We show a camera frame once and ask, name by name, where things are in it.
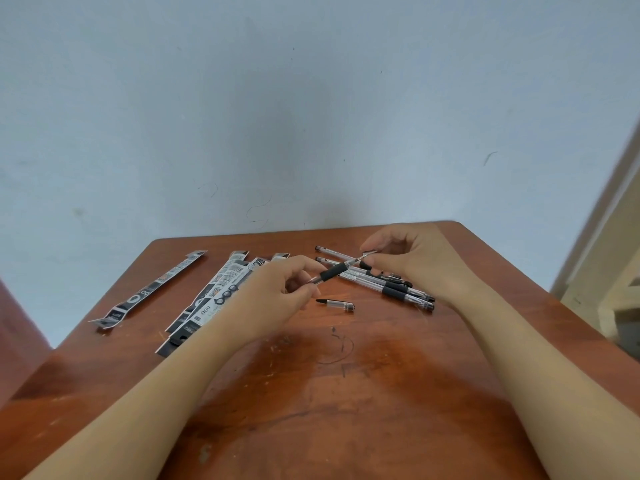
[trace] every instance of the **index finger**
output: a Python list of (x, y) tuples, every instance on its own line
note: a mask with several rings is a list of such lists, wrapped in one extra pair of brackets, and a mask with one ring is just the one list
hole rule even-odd
[(279, 259), (277, 261), (277, 265), (280, 267), (282, 277), (285, 281), (297, 275), (300, 271), (316, 274), (326, 271), (326, 268), (322, 263), (318, 263), (318, 261), (302, 255)]
[(381, 251), (392, 243), (412, 242), (416, 236), (417, 231), (411, 224), (391, 224), (371, 234), (360, 249)]

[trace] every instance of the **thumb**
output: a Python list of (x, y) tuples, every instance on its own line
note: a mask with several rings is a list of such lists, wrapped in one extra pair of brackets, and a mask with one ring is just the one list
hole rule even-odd
[(373, 269), (404, 275), (405, 254), (370, 254), (363, 261)]
[(300, 286), (300, 288), (293, 291), (293, 293), (289, 293), (287, 295), (287, 300), (291, 304), (291, 312), (297, 312), (300, 308), (305, 306), (313, 296), (320, 296), (320, 290), (318, 290), (318, 287), (314, 284)]

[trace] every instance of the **person's left hand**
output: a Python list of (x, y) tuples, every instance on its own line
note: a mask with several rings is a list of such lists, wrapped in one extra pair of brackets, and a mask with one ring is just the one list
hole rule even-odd
[(306, 256), (278, 259), (260, 266), (233, 293), (220, 311), (242, 343), (268, 335), (303, 308), (311, 297), (320, 296), (316, 285), (308, 284), (310, 273), (326, 268)]

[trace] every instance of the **wall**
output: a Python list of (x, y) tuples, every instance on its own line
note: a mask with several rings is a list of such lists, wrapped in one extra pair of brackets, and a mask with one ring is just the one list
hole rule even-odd
[(2, 279), (55, 346), (158, 237), (457, 219), (549, 287), (639, 3), (2, 0)]

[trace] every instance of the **person's right arm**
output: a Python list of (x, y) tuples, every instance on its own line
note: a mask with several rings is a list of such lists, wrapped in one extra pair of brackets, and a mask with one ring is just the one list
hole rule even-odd
[(576, 367), (462, 261), (434, 224), (395, 224), (364, 259), (457, 311), (553, 479), (640, 479), (640, 418)]

